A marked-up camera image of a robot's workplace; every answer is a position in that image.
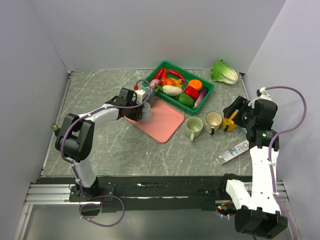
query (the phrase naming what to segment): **green mug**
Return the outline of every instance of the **green mug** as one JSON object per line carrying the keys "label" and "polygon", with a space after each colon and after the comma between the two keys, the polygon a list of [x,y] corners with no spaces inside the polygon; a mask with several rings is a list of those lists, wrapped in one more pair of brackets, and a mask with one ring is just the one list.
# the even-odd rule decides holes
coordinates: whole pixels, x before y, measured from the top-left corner
{"label": "green mug", "polygon": [[204,124],[200,118],[195,116],[189,117],[185,122],[185,135],[191,140],[194,141],[195,138],[199,137]]}

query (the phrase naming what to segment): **gray marble table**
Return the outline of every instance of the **gray marble table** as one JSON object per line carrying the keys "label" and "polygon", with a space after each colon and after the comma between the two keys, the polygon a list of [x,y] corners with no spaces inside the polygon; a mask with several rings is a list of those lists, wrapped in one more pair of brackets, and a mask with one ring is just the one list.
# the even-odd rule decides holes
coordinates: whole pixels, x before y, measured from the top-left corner
{"label": "gray marble table", "polygon": [[[209,70],[191,70],[191,73],[210,79]],[[68,113],[82,114],[100,107],[119,93],[121,87],[132,89],[137,80],[146,78],[150,70],[76,70],[70,76],[70,85],[63,104],[59,125]],[[235,85],[220,82],[202,108],[195,115],[223,109],[245,90],[239,80]],[[184,113],[185,120],[190,115]],[[225,173],[251,175],[249,152],[220,165],[218,155],[246,139],[238,127],[231,132],[219,129],[214,136],[204,130],[194,142],[184,134],[185,123],[166,143],[159,143],[125,119],[110,122],[95,132],[92,149],[92,169],[99,176],[221,176]],[[73,176],[70,166],[59,152],[50,146],[43,176]]]}

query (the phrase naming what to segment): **pink cutting board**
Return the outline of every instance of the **pink cutting board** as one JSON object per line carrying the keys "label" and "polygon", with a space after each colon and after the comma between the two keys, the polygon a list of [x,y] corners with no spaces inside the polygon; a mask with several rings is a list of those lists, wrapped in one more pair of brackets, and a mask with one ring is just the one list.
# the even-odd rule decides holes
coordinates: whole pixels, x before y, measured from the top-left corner
{"label": "pink cutting board", "polygon": [[155,99],[155,105],[151,108],[151,112],[152,121],[148,123],[137,123],[126,117],[125,119],[159,143],[168,141],[185,120],[185,116],[181,112],[158,98]]}

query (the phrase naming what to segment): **red chili pepper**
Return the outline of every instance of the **red chili pepper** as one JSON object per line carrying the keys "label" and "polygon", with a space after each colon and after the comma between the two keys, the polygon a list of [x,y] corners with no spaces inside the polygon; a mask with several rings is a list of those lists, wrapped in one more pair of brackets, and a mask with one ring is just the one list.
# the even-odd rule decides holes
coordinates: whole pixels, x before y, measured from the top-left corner
{"label": "red chili pepper", "polygon": [[199,92],[192,86],[187,86],[184,90],[185,94],[188,94],[194,101],[199,97]]}
{"label": "red chili pepper", "polygon": [[167,80],[167,69],[164,68],[164,72],[161,77],[161,82],[164,83]]}
{"label": "red chili pepper", "polygon": [[165,69],[164,68],[160,68],[158,73],[155,75],[154,79],[159,79],[162,77],[162,74],[164,74]]}
{"label": "red chili pepper", "polygon": [[181,75],[180,73],[178,73],[177,71],[172,70],[172,69],[169,69],[169,70],[168,70],[168,74],[171,74],[171,75],[173,75],[173,76],[175,76],[175,77],[178,77],[178,78],[182,79],[183,84],[184,84],[185,86],[187,86],[186,79],[184,78],[184,76],[182,76],[182,75]]}

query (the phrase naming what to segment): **mug handle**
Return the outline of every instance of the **mug handle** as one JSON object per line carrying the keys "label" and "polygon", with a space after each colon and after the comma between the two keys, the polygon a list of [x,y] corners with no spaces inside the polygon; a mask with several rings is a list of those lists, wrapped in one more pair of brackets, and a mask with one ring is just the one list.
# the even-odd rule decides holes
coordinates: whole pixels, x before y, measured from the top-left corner
{"label": "mug handle", "polygon": [[191,133],[191,137],[190,137],[190,141],[193,142],[193,141],[194,141],[194,138],[195,138],[195,134],[192,132],[192,133]]}

